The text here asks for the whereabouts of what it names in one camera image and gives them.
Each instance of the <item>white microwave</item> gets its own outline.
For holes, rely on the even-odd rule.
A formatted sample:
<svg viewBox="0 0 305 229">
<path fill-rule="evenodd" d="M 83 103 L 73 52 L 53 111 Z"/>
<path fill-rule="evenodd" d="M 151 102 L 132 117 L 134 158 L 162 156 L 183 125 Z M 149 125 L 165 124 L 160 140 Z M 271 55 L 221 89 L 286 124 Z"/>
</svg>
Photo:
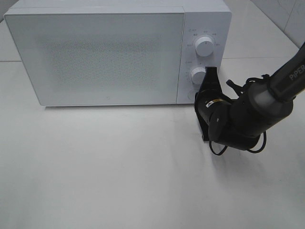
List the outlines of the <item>white microwave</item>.
<svg viewBox="0 0 305 229">
<path fill-rule="evenodd" d="M 190 104 L 219 67 L 222 0 L 19 0 L 4 15 L 43 106 Z"/>
</svg>

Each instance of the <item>timer knob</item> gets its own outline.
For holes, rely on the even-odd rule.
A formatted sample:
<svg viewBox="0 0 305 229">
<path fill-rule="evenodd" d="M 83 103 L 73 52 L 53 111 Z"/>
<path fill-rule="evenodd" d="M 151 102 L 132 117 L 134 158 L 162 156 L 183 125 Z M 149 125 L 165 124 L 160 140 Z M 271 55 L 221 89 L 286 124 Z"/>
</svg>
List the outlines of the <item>timer knob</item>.
<svg viewBox="0 0 305 229">
<path fill-rule="evenodd" d="M 214 51 L 214 39 L 209 36 L 202 36 L 195 41 L 196 53 L 199 56 L 208 56 Z"/>
<path fill-rule="evenodd" d="M 193 69 L 190 75 L 192 82 L 197 85 L 201 85 L 204 76 L 205 76 L 205 69 L 201 67 Z"/>
</svg>

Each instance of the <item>white tabletop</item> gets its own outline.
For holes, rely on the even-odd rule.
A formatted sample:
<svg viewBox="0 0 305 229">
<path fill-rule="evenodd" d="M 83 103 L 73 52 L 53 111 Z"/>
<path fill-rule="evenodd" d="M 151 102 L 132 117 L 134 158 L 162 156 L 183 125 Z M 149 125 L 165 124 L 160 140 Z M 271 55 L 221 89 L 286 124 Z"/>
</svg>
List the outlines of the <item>white tabletop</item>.
<svg viewBox="0 0 305 229">
<path fill-rule="evenodd" d="M 248 0 L 219 72 L 272 74 L 297 48 Z M 45 108 L 0 23 L 1 229 L 302 229 L 305 94 L 264 152 L 211 154 L 191 105 Z"/>
</svg>

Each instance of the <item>microwave door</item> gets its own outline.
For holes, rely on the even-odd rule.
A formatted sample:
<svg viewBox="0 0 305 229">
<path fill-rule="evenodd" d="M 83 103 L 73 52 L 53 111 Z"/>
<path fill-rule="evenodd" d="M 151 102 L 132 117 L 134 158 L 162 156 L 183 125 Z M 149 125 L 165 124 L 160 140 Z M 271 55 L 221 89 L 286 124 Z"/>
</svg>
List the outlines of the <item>microwave door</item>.
<svg viewBox="0 0 305 229">
<path fill-rule="evenodd" d="M 183 13 L 8 15 L 41 105 L 175 104 Z"/>
</svg>

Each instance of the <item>black robotic arm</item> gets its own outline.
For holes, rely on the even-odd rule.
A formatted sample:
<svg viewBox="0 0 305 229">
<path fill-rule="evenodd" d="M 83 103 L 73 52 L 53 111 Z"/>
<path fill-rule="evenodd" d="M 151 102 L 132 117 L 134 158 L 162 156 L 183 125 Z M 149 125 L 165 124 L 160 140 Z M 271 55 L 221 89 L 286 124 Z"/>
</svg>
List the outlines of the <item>black robotic arm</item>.
<svg viewBox="0 0 305 229">
<path fill-rule="evenodd" d="M 235 90 L 238 99 L 232 100 L 222 93 L 217 68 L 206 68 L 194 103 L 203 140 L 210 141 L 214 154 L 212 142 L 225 146 L 216 155 L 221 155 L 228 146 L 259 153 L 266 144 L 266 130 L 291 114 L 293 99 L 305 89 L 305 43 L 272 76 L 249 78 L 242 87 L 231 80 L 226 83 Z M 251 150 L 261 134 L 263 146 Z"/>
</svg>

